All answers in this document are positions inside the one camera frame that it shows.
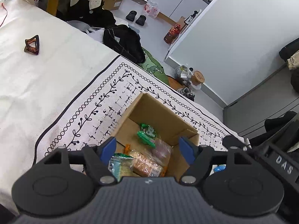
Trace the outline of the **blue snack packet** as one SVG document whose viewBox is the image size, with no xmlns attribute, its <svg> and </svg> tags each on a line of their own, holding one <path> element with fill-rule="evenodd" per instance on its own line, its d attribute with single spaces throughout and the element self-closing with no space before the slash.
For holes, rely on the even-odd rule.
<svg viewBox="0 0 299 224">
<path fill-rule="evenodd" d="M 215 167 L 214 169 L 213 169 L 213 171 L 214 172 L 220 172 L 220 171 L 223 171 L 223 170 L 225 170 L 226 169 L 226 165 L 218 165 L 217 167 Z"/>
</svg>

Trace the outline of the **black slipper left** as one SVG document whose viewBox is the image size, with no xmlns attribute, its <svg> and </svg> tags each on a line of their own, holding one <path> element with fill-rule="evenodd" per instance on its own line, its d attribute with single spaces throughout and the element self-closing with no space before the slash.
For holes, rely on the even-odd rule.
<svg viewBox="0 0 299 224">
<path fill-rule="evenodd" d="M 134 10 L 130 11 L 129 14 L 126 16 L 126 20 L 130 22 L 134 22 L 136 15 L 137 15 L 136 11 Z"/>
</svg>

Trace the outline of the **red oil bottle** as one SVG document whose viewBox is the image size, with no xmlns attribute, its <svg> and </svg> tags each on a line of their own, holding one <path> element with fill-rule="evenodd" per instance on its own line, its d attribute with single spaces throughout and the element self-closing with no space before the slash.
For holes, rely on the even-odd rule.
<svg viewBox="0 0 299 224">
<path fill-rule="evenodd" d="M 180 31 L 181 31 L 181 25 L 175 24 L 165 35 L 164 41 L 167 44 L 171 44 L 173 42 L 173 40 L 180 34 Z"/>
</svg>

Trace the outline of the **green floor mat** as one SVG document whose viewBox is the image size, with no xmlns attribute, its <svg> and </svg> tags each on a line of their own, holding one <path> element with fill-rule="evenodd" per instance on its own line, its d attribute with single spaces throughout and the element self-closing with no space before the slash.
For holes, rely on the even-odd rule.
<svg viewBox="0 0 299 224">
<path fill-rule="evenodd" d="M 145 62 L 143 64 L 139 64 L 138 66 L 148 74 L 156 77 L 157 79 L 168 85 L 168 76 L 165 74 L 163 66 L 145 48 L 143 48 L 143 53 L 145 56 Z"/>
</svg>

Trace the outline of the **white kitchen cabinet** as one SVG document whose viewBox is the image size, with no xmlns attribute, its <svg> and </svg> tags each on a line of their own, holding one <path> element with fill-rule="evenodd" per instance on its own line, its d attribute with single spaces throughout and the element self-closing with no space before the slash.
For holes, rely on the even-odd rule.
<svg viewBox="0 0 299 224">
<path fill-rule="evenodd" d="M 187 18 L 194 11 L 203 11 L 208 2 L 205 0 L 150 0 L 157 3 L 160 13 L 177 22 L 181 17 Z"/>
</svg>

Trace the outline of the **small green snack packet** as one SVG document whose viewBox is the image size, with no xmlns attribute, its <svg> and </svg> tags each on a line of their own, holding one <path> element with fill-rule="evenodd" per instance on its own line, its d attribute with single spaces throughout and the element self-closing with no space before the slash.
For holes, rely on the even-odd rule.
<svg viewBox="0 0 299 224">
<path fill-rule="evenodd" d="M 151 148 L 156 147 L 155 139 L 157 137 L 157 133 L 149 124 L 141 123 L 140 130 L 137 132 L 137 136 L 143 144 L 148 145 Z"/>
</svg>

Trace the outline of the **black slipper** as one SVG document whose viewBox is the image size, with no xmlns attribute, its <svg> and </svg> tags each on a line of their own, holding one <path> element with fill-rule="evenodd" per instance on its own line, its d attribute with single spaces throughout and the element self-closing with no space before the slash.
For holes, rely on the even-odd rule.
<svg viewBox="0 0 299 224">
<path fill-rule="evenodd" d="M 136 15 L 137 15 L 136 11 L 134 10 L 130 11 L 129 14 L 126 16 L 126 20 L 130 22 L 134 22 Z"/>
<path fill-rule="evenodd" d="M 143 26 L 145 25 L 147 17 L 145 15 L 140 15 L 139 18 L 135 21 L 136 24 Z"/>
</svg>

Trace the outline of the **glass jar on floor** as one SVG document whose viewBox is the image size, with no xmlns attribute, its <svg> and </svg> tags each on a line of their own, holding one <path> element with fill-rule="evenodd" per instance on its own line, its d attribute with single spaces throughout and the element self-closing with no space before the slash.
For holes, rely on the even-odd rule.
<svg viewBox="0 0 299 224">
<path fill-rule="evenodd" d="M 175 79 L 181 84 L 187 84 L 193 73 L 184 65 L 180 65 L 174 69 Z"/>
</svg>

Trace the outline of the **brown cardboard box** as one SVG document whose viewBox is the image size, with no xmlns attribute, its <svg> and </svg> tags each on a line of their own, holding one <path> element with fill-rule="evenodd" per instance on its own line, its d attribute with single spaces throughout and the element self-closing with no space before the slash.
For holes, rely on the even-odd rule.
<svg viewBox="0 0 299 224">
<path fill-rule="evenodd" d="M 153 96 L 141 93 L 124 111 L 112 133 L 121 145 L 117 149 L 122 150 L 129 144 L 133 149 L 144 151 L 145 146 L 136 135 L 141 123 L 152 126 L 158 133 L 158 138 L 174 148 L 168 161 L 166 176 L 173 176 L 179 180 L 189 167 L 180 153 L 179 138 L 185 136 L 198 146 L 200 138 L 198 131 Z"/>
</svg>

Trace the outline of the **patterned white cloth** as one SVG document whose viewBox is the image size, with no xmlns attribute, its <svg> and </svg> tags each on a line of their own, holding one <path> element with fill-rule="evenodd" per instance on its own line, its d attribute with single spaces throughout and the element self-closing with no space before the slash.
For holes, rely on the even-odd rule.
<svg viewBox="0 0 299 224">
<path fill-rule="evenodd" d="M 222 140 L 237 133 L 201 105 L 121 56 L 115 57 L 66 106 L 39 136 L 34 146 L 37 163 L 59 146 L 79 150 L 87 144 L 100 145 L 113 132 L 124 111 L 147 93 L 182 118 L 200 138 L 200 144 L 224 150 Z"/>
</svg>

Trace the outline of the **black bag on floor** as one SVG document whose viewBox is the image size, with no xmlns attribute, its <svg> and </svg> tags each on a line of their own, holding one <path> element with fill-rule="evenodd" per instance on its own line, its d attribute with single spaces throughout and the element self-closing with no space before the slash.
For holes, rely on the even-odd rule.
<svg viewBox="0 0 299 224">
<path fill-rule="evenodd" d="M 140 36 L 127 25 L 106 28 L 103 33 L 103 44 L 135 64 L 145 62 Z"/>
</svg>

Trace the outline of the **clear packet with crackers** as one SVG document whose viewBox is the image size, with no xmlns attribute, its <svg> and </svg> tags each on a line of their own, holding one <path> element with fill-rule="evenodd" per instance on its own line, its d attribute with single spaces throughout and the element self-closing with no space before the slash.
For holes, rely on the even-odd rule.
<svg viewBox="0 0 299 224">
<path fill-rule="evenodd" d="M 108 170 L 113 174 L 118 182 L 124 176 L 131 176 L 133 173 L 133 163 L 135 158 L 123 153 L 115 153 L 108 163 Z"/>
</svg>

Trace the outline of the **black clothes pile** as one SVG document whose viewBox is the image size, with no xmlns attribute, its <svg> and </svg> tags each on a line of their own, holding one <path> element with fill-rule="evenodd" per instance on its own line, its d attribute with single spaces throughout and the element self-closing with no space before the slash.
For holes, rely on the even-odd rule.
<svg viewBox="0 0 299 224">
<path fill-rule="evenodd" d="M 299 54 L 299 38 L 287 44 L 279 52 L 280 58 L 286 63 L 288 69 L 291 71 L 290 83 L 293 89 L 298 93 L 299 80 L 298 80 L 298 54 Z"/>
</svg>

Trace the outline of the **orange bread packet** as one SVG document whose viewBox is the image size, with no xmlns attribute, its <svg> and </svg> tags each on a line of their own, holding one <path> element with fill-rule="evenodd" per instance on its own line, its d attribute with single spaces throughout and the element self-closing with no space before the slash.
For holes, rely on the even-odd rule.
<svg viewBox="0 0 299 224">
<path fill-rule="evenodd" d="M 125 155 L 133 157 L 133 172 L 141 177 L 162 177 L 164 168 L 152 160 L 149 156 L 132 149 L 126 144 L 123 151 Z"/>
</svg>

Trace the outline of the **brown hair claw clip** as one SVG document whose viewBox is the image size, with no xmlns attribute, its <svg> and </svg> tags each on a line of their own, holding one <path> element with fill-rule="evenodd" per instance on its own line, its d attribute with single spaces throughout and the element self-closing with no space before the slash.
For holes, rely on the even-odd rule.
<svg viewBox="0 0 299 224">
<path fill-rule="evenodd" d="M 31 53 L 33 55 L 38 55 L 40 52 L 40 38 L 35 35 L 32 38 L 25 39 L 24 52 Z"/>
</svg>

